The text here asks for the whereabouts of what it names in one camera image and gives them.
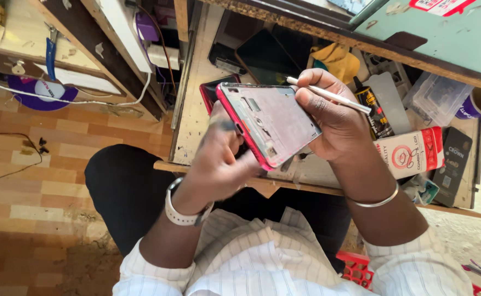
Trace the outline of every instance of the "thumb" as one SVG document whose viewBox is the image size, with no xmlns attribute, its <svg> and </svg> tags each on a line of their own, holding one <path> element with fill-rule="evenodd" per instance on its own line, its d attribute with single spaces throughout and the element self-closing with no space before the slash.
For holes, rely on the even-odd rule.
<svg viewBox="0 0 481 296">
<path fill-rule="evenodd" d="M 243 183 L 255 176 L 259 170 L 259 162 L 253 155 L 253 152 L 248 150 L 235 163 L 229 166 L 227 178 L 233 183 Z"/>
<path fill-rule="evenodd" d="M 341 122 L 345 116 L 345 108 L 340 108 L 308 89 L 300 88 L 295 94 L 295 99 L 307 113 L 324 124 L 332 125 Z"/>
</svg>

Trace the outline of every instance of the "hand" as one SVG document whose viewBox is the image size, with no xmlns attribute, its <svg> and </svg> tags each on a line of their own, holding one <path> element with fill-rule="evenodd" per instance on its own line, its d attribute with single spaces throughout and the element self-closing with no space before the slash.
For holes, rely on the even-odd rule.
<svg viewBox="0 0 481 296">
<path fill-rule="evenodd" d="M 315 85 L 329 92 L 357 102 L 354 94 L 340 80 L 322 69 L 304 70 L 298 78 L 298 87 Z M 318 157 L 338 163 L 351 161 L 366 147 L 372 146 L 370 128 L 365 116 L 352 108 L 322 98 L 308 89 L 299 88 L 295 98 L 303 109 L 313 115 L 323 134 L 309 144 Z"/>
<path fill-rule="evenodd" d="M 173 207 L 181 214 L 193 215 L 211 201 L 229 198 L 260 169 L 251 151 L 235 159 L 243 138 L 219 101 L 209 122 L 191 169 L 172 197 Z"/>
</svg>

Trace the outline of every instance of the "striped shirt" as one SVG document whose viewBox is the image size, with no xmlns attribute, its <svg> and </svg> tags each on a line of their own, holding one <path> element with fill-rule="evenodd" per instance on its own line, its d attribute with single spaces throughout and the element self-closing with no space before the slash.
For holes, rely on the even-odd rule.
<svg viewBox="0 0 481 296">
<path fill-rule="evenodd" d="M 400 246 L 365 243 L 373 293 L 342 279 L 310 225 L 287 207 L 280 223 L 215 210 L 206 219 L 194 262 L 185 269 L 149 264 L 139 241 L 120 267 L 114 295 L 472 295 L 461 266 L 432 229 Z"/>
</svg>

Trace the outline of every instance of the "white watch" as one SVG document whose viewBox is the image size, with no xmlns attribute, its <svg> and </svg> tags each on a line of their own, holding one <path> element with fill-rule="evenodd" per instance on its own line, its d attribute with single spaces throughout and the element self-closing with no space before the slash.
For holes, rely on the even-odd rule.
<svg viewBox="0 0 481 296">
<path fill-rule="evenodd" d="M 173 204 L 171 203 L 171 190 L 173 190 L 176 186 L 178 186 L 180 182 L 182 182 L 182 179 L 184 179 L 184 177 L 180 177 L 176 179 L 174 182 L 171 183 L 169 187 L 167 187 L 166 207 L 165 207 L 167 218 L 169 218 L 169 220 L 171 220 L 171 222 L 173 222 L 176 225 L 198 226 L 202 224 L 202 221 L 204 221 L 209 216 L 215 202 L 208 203 L 206 207 L 203 208 L 202 211 L 196 215 L 186 216 L 178 213 L 173 207 Z"/>
</svg>

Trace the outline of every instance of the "wooden floor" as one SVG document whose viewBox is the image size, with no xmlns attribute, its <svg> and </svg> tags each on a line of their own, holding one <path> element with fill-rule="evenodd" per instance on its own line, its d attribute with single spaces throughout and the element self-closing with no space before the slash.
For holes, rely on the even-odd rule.
<svg viewBox="0 0 481 296">
<path fill-rule="evenodd" d="M 35 143 L 43 137 L 50 153 L 0 179 L 0 295 L 110 295 L 121 256 L 93 208 L 84 168 L 98 150 L 119 143 L 167 159 L 170 120 L 109 115 L 95 104 L 39 112 L 11 97 L 0 89 L 0 132 Z M 27 150 L 23 138 L 0 135 L 0 175 L 39 161 Z"/>
</svg>

